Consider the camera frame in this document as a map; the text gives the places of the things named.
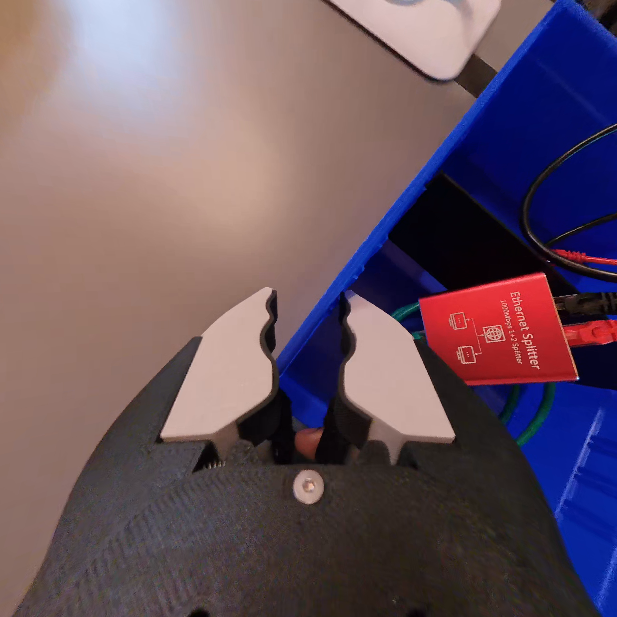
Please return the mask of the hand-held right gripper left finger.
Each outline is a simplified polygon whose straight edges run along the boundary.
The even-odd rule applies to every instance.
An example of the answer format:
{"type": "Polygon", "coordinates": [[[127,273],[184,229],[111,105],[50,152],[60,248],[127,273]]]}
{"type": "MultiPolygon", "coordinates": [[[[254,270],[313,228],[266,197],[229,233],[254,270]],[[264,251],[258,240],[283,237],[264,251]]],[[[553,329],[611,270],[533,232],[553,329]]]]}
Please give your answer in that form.
{"type": "Polygon", "coordinates": [[[220,459],[241,438],[240,424],[270,404],[279,388],[273,358],[276,291],[262,288],[214,321],[164,423],[164,443],[210,442],[220,459]]]}

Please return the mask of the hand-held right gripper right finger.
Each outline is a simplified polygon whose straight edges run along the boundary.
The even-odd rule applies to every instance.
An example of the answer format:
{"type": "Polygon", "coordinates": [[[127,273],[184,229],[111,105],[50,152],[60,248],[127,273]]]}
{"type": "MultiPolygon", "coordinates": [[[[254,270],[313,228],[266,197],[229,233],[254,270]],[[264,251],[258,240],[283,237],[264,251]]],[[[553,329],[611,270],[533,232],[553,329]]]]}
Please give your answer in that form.
{"type": "Polygon", "coordinates": [[[339,372],[340,434],[358,449],[383,443],[391,465],[406,443],[452,444],[455,431],[413,336],[353,291],[342,305],[349,350],[339,372]]]}

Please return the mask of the red ethernet splitter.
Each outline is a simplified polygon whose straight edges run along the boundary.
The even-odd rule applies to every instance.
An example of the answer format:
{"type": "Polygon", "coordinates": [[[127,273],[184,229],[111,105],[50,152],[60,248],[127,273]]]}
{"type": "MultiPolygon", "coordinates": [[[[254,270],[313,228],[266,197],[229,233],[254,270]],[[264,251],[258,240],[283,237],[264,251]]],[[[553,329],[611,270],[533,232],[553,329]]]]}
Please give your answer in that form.
{"type": "Polygon", "coordinates": [[[575,382],[543,273],[420,299],[429,348],[469,386],[575,382]]]}

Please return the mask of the blue plastic bin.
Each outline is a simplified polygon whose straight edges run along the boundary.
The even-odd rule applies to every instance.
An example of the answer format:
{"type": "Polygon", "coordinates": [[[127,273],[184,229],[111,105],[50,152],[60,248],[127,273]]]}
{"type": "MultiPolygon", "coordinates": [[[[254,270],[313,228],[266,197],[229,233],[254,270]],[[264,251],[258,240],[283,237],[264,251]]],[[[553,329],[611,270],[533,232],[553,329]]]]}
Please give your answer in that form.
{"type": "Polygon", "coordinates": [[[270,616],[616,616],[616,328],[594,346],[592,296],[616,271],[570,264],[549,236],[616,208],[616,39],[557,1],[405,189],[291,337],[282,384],[325,423],[323,497],[280,514],[298,565],[270,616]],[[420,299],[450,292],[389,240],[447,175],[577,292],[553,296],[579,378],[469,386],[428,346],[420,299]],[[456,438],[358,449],[339,432],[353,291],[415,339],[456,438]]]}

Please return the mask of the grey desk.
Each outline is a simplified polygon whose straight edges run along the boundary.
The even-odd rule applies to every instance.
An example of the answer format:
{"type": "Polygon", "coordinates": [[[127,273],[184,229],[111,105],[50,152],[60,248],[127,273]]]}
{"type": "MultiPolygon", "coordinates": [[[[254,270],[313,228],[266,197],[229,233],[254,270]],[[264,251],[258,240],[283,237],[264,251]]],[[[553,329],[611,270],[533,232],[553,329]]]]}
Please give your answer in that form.
{"type": "Polygon", "coordinates": [[[281,353],[550,7],[437,82],[323,1],[1,1],[1,616],[130,400],[264,286],[281,353]]]}

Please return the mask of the black bin divider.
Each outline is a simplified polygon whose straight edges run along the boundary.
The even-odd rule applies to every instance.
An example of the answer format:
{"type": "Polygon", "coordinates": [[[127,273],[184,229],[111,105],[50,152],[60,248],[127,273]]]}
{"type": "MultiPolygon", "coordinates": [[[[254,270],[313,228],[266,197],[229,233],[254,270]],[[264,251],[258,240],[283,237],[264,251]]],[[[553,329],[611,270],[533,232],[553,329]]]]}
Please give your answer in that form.
{"type": "Polygon", "coordinates": [[[429,181],[389,240],[449,291],[544,273],[554,296],[577,292],[445,174],[429,181]]]}

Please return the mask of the instruction sign on white stand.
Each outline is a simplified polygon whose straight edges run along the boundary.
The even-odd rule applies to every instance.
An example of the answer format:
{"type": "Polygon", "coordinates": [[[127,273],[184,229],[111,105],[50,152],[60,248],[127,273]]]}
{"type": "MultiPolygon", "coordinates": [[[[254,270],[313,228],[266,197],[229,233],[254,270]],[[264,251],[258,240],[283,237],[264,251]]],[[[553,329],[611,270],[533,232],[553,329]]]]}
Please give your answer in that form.
{"type": "Polygon", "coordinates": [[[459,76],[501,1],[331,1],[424,75],[459,76]]]}

